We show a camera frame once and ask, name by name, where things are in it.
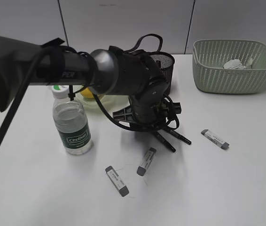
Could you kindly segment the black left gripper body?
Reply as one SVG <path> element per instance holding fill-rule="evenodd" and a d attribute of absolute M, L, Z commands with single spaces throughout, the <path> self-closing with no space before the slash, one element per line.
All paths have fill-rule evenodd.
<path fill-rule="evenodd" d="M 124 121 L 136 125 L 159 125 L 165 120 L 176 120 L 181 113 L 180 103 L 166 100 L 164 94 L 168 83 L 164 78 L 151 78 L 148 81 L 117 82 L 112 90 L 113 95 L 129 97 L 130 105 L 112 113 L 116 121 Z"/>

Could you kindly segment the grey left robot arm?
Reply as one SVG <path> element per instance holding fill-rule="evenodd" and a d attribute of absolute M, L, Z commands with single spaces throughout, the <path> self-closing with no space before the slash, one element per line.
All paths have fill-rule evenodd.
<path fill-rule="evenodd" d="M 135 45 L 122 50 L 111 46 L 91 53 L 77 52 L 59 38 L 37 45 L 0 36 L 0 111 L 5 111 L 33 60 L 49 50 L 33 70 L 31 85 L 82 85 L 96 95 L 128 96 L 134 119 L 152 124 L 181 112 L 179 103 L 165 100 L 169 86 L 166 67 Z"/>

